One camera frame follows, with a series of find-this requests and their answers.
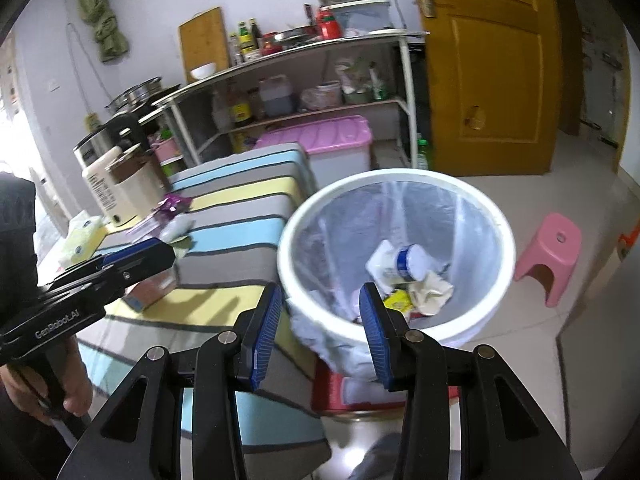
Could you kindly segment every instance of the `white trash can rim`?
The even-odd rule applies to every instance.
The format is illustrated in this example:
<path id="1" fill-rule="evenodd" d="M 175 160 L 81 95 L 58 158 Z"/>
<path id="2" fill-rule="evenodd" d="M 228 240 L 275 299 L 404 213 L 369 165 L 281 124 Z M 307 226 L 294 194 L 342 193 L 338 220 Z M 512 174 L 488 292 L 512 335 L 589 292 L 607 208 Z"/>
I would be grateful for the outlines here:
<path id="1" fill-rule="evenodd" d="M 466 182 L 434 171 L 405 169 L 368 171 L 334 182 L 306 200 L 287 222 L 278 247 L 278 273 L 290 306 L 299 310 L 311 322 L 329 334 L 352 344 L 366 344 L 367 338 L 363 327 L 335 316 L 319 306 L 308 295 L 296 276 L 290 247 L 296 233 L 303 226 L 303 222 L 315 216 L 332 199 L 368 184 L 394 181 L 432 184 L 457 193 L 492 220 L 502 252 L 502 263 L 498 276 L 484 298 L 462 316 L 423 329 L 425 333 L 435 340 L 443 341 L 454 338 L 457 334 L 477 325 L 491 314 L 505 295 L 513 277 L 515 242 L 509 223 L 498 206 L 487 195 Z"/>

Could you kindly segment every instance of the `striped tablecloth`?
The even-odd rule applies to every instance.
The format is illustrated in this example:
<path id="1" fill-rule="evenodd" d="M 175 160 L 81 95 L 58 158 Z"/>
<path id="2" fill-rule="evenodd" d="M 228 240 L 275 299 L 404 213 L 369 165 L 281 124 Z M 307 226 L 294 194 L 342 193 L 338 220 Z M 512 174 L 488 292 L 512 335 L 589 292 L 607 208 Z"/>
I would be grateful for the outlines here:
<path id="1" fill-rule="evenodd" d="M 215 160 L 172 178 L 193 197 L 191 251 L 178 261 L 178 287 L 142 314 L 122 300 L 78 333 L 82 358 L 97 391 L 92 410 L 112 394 L 151 346 L 196 348 L 254 308 L 277 282 L 276 250 L 289 216 L 315 190 L 305 152 L 283 144 Z M 98 252 L 126 245 L 125 225 Z M 319 418 L 310 410 L 315 356 L 292 336 L 282 313 L 276 348 L 257 394 L 238 393 L 238 416 L 249 476 L 298 479 L 330 456 Z M 182 412 L 182 478 L 191 477 L 192 390 Z"/>

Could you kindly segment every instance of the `screw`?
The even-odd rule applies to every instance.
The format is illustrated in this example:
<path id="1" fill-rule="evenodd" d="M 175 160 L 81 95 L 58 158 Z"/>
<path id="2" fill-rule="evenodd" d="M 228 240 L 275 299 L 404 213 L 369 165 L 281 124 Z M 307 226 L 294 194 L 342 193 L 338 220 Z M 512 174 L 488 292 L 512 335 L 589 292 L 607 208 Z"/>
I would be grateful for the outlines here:
<path id="1" fill-rule="evenodd" d="M 146 353 L 146 358 L 151 361 L 158 361 L 164 355 L 164 348 L 161 346 L 154 346 L 149 349 L 149 352 Z"/>
<path id="2" fill-rule="evenodd" d="M 493 359 L 495 357 L 495 350 L 489 345 L 480 345 L 478 347 L 478 355 L 483 359 Z"/>
<path id="3" fill-rule="evenodd" d="M 220 335 L 218 336 L 218 341 L 220 341 L 223 345 L 232 343 L 236 339 L 238 339 L 238 336 L 236 335 L 235 332 L 231 332 L 231 330 L 226 330 L 224 332 L 221 332 Z"/>
<path id="4" fill-rule="evenodd" d="M 424 334 L 419 330 L 407 330 L 404 334 L 404 338 L 412 343 L 419 343 L 424 339 Z"/>

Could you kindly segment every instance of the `red bottle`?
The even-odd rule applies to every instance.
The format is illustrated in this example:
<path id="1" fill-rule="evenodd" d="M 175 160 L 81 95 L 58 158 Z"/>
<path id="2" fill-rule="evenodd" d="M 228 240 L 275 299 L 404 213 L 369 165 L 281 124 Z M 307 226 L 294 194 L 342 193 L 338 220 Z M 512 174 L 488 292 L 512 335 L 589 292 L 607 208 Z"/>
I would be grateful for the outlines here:
<path id="1" fill-rule="evenodd" d="M 340 25 L 335 21 L 330 10 L 318 9 L 317 21 L 323 40 L 336 40 L 342 37 Z"/>

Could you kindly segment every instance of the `trash can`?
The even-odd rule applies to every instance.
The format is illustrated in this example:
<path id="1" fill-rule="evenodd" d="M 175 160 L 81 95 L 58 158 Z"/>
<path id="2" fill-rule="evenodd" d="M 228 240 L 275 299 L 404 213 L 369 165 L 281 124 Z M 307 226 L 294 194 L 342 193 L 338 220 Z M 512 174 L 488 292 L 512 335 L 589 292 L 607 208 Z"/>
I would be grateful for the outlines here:
<path id="1" fill-rule="evenodd" d="M 515 244 L 498 207 L 452 176 L 421 170 L 356 174 L 313 195 L 289 219 L 278 272 L 292 329 L 336 372 L 375 377 L 364 329 L 345 319 L 354 291 L 372 281 L 366 261 L 384 239 L 420 244 L 446 269 L 452 298 L 435 316 L 410 320 L 458 347 L 491 319 L 513 276 Z"/>

